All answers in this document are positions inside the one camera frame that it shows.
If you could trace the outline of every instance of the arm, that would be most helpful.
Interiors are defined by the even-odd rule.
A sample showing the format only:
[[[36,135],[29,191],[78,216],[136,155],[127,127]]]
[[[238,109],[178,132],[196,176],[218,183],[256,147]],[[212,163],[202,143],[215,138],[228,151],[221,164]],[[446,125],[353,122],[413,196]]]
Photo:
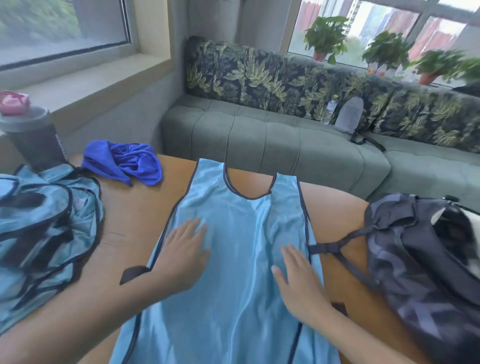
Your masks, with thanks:
[[[334,309],[317,274],[298,249],[281,249],[288,283],[278,267],[273,266],[272,272],[292,315],[325,336],[353,364],[414,364]]]
[[[0,363],[76,363],[131,317],[189,289],[210,256],[208,250],[202,251],[206,226],[193,234],[199,223],[200,219],[187,221],[169,235],[151,272],[110,287],[105,295],[84,297],[79,310],[59,313],[45,327],[25,330],[21,337],[5,334],[0,340]]]

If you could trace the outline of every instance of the hand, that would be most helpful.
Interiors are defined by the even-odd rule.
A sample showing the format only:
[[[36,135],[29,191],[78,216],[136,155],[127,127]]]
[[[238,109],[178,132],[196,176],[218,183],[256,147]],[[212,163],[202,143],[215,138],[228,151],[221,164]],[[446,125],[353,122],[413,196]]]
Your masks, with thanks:
[[[210,250],[202,250],[207,226],[200,224],[200,218],[189,219],[173,230],[165,241],[152,272],[167,285],[168,295],[190,289],[203,274],[210,257]]]
[[[280,288],[288,311],[299,321],[314,327],[317,318],[333,309],[320,279],[307,258],[293,246],[280,247],[287,266],[288,283],[279,267],[272,266],[272,273]]]

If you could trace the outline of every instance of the sofa cushion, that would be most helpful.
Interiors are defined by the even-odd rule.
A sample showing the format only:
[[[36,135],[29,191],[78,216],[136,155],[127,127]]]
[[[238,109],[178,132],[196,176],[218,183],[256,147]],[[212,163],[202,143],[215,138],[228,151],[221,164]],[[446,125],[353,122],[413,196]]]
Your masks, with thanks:
[[[392,171],[369,200],[381,193],[403,192],[421,197],[452,195],[480,211],[480,156],[411,140],[371,135],[385,148]]]
[[[403,85],[394,92],[373,132],[480,153],[480,98]]]
[[[352,97],[364,101],[369,127],[383,112],[398,84],[364,70],[330,66],[302,56],[281,56],[193,36],[185,50],[187,93],[251,108],[320,120],[335,94],[340,108]]]
[[[360,198],[390,171],[373,146],[350,143],[331,125],[185,95],[163,118],[167,155],[226,161],[230,168],[298,176]]]

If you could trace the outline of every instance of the sofa backrest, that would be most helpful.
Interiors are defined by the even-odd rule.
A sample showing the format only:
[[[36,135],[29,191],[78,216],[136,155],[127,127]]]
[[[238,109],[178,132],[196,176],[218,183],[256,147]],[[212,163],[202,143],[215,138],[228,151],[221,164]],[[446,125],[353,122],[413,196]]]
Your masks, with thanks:
[[[394,91],[373,132],[480,153],[480,98],[405,84]]]
[[[192,36],[185,50],[187,93],[252,108],[320,120],[335,94],[331,122],[350,98],[364,101],[362,125],[383,113],[398,84],[367,77],[364,70],[330,66],[301,56],[212,42]]]

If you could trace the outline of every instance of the dark gray backpack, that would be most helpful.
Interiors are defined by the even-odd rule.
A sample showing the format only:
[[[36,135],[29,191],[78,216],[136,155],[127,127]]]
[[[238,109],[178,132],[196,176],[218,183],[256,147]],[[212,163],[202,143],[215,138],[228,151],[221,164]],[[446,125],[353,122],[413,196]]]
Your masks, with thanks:
[[[480,362],[480,215],[447,199],[387,194],[365,210],[365,228],[312,246],[335,255],[390,308],[435,363]],[[366,235],[371,279],[341,253]]]

